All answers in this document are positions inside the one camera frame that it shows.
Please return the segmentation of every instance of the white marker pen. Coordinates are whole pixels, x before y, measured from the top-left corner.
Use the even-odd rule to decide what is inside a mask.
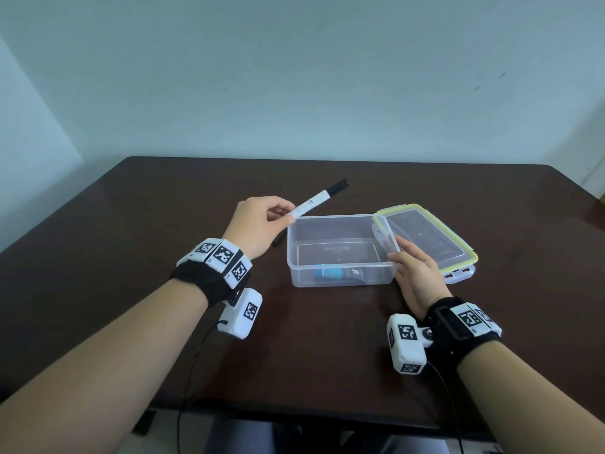
[[[314,195],[311,199],[306,201],[305,203],[300,204],[296,207],[292,212],[289,212],[288,215],[292,215],[293,217],[301,217],[305,213],[309,212],[309,210],[314,209],[319,204],[326,202],[330,197],[344,190],[349,185],[349,182],[346,178],[343,178],[340,182],[330,186],[328,189],[323,190],[319,194]]]

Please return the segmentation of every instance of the forearm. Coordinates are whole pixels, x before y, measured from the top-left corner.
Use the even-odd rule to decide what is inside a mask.
[[[601,453],[605,425],[499,342],[467,355],[458,373],[506,453]]]
[[[171,280],[0,406],[0,451],[113,452],[208,307]]]

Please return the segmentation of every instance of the table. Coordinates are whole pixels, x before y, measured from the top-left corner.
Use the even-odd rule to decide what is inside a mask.
[[[346,177],[348,190],[312,215],[418,203],[479,255],[451,286],[504,330],[504,343],[605,420],[605,206],[551,167],[131,157],[0,254],[0,392],[5,398],[159,287],[175,262],[221,236],[239,200],[300,203]],[[193,373],[193,410],[286,420],[321,418],[453,435],[432,370],[391,365],[387,319],[408,312],[395,284],[298,289],[285,244],[255,261],[263,297],[250,336],[213,333]],[[202,318],[153,405],[177,408]],[[489,430],[446,375],[462,431]]]

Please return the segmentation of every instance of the plastic container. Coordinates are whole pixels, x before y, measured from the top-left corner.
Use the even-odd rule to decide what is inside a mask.
[[[382,221],[389,222],[389,230],[418,245],[422,251],[435,260],[446,283],[456,283],[472,277],[474,264],[479,257],[473,249],[441,220],[418,204],[407,204],[376,213],[374,234],[386,232]]]
[[[383,228],[374,236],[372,225]],[[288,266],[296,287],[379,285],[393,281],[398,251],[386,218],[370,215],[300,217],[288,228]]]

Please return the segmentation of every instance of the wrist strap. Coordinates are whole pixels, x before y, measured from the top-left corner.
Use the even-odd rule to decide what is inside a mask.
[[[502,329],[477,306],[468,305],[468,310],[467,306],[456,309],[465,311],[458,313],[462,318],[466,318],[465,314],[469,312],[479,320],[480,328],[476,328],[475,333],[472,333],[470,327],[465,326],[460,317],[451,310],[465,304],[465,301],[458,297],[443,298],[428,309],[425,318],[433,333],[434,347],[446,355],[454,367],[458,367],[460,362],[481,344],[500,341],[502,333]]]
[[[208,306],[219,301],[237,304],[250,277],[252,263],[226,239],[206,239],[178,260],[170,278],[189,282],[206,295]]]

